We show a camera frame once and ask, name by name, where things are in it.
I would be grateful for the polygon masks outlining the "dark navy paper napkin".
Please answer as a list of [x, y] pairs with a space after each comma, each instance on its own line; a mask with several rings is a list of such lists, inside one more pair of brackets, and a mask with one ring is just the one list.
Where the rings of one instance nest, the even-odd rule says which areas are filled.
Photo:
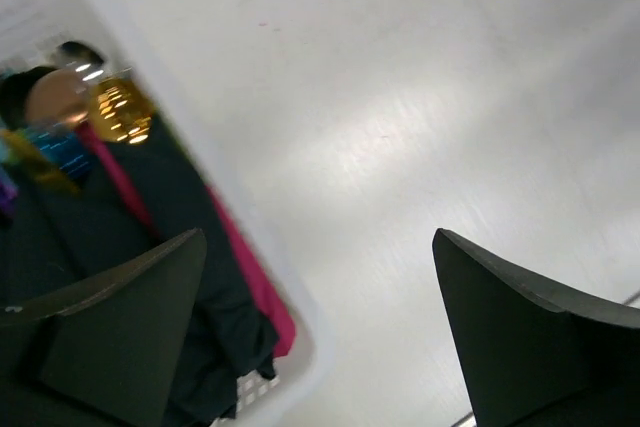
[[172, 249], [161, 264], [179, 293], [162, 294], [182, 311], [183, 325], [162, 425], [235, 417], [238, 379], [275, 377], [282, 334], [255, 299], [209, 187], [160, 118], [139, 145], [105, 142], [88, 125], [76, 133], [97, 158], [93, 179], [107, 183], [145, 234]]

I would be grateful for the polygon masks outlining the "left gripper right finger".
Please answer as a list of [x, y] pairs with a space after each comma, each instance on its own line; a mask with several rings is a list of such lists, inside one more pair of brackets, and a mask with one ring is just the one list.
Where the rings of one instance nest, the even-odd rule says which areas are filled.
[[479, 426], [636, 426], [639, 311], [436, 231], [437, 279]]

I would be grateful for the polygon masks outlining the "gold spoon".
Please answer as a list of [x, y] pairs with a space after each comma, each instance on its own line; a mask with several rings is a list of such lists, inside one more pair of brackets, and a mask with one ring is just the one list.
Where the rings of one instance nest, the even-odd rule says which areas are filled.
[[89, 121], [102, 140], [136, 145], [149, 138], [154, 106], [133, 81], [109, 77], [90, 95]]

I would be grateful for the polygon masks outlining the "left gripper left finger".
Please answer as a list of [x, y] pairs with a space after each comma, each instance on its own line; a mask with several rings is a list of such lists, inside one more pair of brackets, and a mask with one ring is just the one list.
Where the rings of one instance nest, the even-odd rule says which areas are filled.
[[182, 311], [158, 246], [110, 270], [1, 310], [4, 426], [158, 426]]

